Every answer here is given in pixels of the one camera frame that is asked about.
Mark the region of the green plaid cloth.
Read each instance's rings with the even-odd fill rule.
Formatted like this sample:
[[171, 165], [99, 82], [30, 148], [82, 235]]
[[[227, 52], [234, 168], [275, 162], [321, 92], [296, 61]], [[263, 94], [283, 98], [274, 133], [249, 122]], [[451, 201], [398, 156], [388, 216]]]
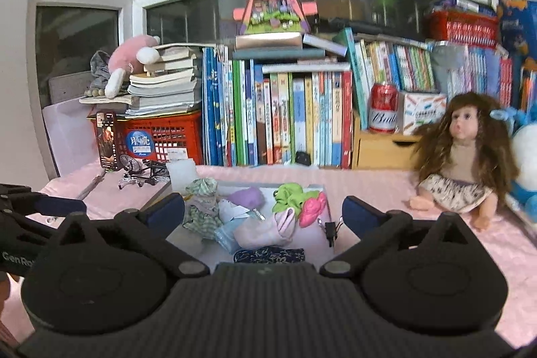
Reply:
[[182, 226], [202, 239], [214, 240], [216, 230], [223, 225], [219, 217], [217, 181], [212, 177], [196, 179], [186, 187], [185, 194]]

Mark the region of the white foam sponge block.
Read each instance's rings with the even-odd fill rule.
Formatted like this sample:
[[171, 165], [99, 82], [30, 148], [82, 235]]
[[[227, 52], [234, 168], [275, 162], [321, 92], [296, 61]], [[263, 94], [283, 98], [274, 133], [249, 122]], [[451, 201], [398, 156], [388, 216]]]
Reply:
[[187, 186], [199, 178], [197, 165], [191, 158], [166, 163], [173, 193], [185, 194]]

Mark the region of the purple plush toy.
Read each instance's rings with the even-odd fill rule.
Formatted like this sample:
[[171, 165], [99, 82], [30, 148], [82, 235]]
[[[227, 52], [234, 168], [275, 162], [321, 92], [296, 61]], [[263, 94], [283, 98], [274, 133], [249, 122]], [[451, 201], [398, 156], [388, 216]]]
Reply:
[[257, 187], [249, 187], [235, 191], [227, 196], [231, 203], [247, 208], [248, 210], [259, 209], [265, 202], [265, 196]]

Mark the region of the light pink cloth pouch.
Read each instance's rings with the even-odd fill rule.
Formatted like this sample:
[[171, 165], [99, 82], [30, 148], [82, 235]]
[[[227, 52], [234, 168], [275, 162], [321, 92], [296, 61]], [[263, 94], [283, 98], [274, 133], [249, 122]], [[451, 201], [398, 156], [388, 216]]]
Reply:
[[285, 246], [292, 241], [297, 220], [292, 208], [274, 213], [265, 221], [248, 218], [234, 232], [242, 249], [255, 250], [267, 246]]

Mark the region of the navy floral fabric pouch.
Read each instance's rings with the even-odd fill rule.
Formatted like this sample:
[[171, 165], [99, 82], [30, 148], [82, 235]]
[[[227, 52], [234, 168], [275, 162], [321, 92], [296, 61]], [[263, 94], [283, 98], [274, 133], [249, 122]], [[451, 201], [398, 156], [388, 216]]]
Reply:
[[305, 251], [267, 246], [255, 250], [241, 249], [234, 254], [235, 263], [303, 263], [306, 261]]

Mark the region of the blue packaged face mask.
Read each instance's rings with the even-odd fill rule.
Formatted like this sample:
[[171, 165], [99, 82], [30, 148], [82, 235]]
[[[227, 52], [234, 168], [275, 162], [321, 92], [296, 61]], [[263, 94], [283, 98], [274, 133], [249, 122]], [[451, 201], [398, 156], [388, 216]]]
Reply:
[[235, 230], [247, 221], [247, 218], [234, 218], [224, 223], [214, 232], [215, 241], [225, 249], [229, 254], [235, 254], [240, 249], [240, 245], [234, 236]]

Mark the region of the small wooden drawer box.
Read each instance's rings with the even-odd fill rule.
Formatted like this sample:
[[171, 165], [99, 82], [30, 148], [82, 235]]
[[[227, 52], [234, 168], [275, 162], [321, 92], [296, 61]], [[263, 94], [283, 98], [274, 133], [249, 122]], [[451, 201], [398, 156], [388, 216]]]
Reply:
[[414, 163], [416, 135], [375, 134], [362, 131], [354, 111], [352, 170], [410, 170]]

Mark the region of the red plastic crate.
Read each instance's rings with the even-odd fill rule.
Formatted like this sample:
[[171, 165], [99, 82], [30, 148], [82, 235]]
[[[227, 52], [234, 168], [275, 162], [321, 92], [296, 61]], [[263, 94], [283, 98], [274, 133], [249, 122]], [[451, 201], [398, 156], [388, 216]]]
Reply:
[[[88, 117], [95, 135], [96, 113]], [[121, 154], [160, 163], [188, 158], [203, 163], [200, 111], [134, 119], [114, 114], [118, 169]]]

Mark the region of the smartphone with photo screen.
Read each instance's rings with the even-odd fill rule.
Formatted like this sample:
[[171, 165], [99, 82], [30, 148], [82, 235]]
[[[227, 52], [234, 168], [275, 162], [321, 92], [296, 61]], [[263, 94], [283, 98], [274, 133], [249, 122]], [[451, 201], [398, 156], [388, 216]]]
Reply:
[[101, 167], [115, 172], [118, 169], [115, 141], [115, 114], [96, 113], [96, 142]]

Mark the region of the red Budweiser can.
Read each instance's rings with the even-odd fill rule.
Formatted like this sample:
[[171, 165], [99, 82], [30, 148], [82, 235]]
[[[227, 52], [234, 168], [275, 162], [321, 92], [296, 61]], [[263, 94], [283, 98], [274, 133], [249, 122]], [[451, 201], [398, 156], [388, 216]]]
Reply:
[[394, 134], [399, 108], [399, 93], [392, 83], [375, 83], [371, 88], [369, 129], [371, 132]]

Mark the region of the stack of lying books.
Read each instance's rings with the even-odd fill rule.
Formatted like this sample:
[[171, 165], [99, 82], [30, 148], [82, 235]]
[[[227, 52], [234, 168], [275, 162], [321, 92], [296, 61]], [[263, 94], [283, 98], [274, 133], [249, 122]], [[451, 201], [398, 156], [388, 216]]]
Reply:
[[177, 43], [140, 49], [137, 60], [143, 71], [132, 73], [115, 98], [83, 96], [79, 102], [111, 109], [126, 119], [195, 111], [202, 102], [205, 49]]

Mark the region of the row of upright books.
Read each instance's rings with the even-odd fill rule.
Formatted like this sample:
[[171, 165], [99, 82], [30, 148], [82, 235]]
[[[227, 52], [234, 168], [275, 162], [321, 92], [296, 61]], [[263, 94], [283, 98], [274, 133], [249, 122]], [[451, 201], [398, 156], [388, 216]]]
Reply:
[[355, 74], [371, 68], [371, 48], [383, 51], [390, 73], [405, 64], [424, 74], [403, 91], [439, 100], [431, 45], [365, 36], [349, 28], [335, 40], [285, 30], [236, 36], [234, 47], [202, 49], [204, 154], [209, 165], [249, 166], [298, 162], [349, 169]]

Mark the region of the pink rabbit plush toy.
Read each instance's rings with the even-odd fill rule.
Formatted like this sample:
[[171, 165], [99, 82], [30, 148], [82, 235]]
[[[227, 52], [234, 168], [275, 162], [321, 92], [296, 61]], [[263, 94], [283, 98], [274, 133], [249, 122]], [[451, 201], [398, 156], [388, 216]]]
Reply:
[[133, 36], [124, 41], [115, 49], [108, 62], [109, 79], [105, 87], [105, 96], [108, 99], [115, 98], [125, 80], [132, 73], [141, 73], [143, 64], [137, 60], [140, 49], [150, 48], [160, 44], [158, 36], [140, 35]]

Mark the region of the grey plush toy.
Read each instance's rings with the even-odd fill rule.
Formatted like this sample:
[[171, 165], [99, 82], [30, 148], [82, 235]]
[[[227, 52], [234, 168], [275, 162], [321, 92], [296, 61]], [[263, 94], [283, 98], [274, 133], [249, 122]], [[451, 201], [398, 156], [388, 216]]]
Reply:
[[89, 61], [92, 80], [84, 92], [84, 97], [99, 97], [105, 95], [105, 89], [110, 77], [108, 70], [110, 55], [97, 50]]

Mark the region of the blue cardboard box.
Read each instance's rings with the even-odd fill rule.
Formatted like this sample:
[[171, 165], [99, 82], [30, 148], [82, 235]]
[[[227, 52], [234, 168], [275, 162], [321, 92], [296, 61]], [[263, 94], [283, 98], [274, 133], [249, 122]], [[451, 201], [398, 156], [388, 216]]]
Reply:
[[499, 0], [501, 45], [511, 54], [536, 60], [536, 1]]

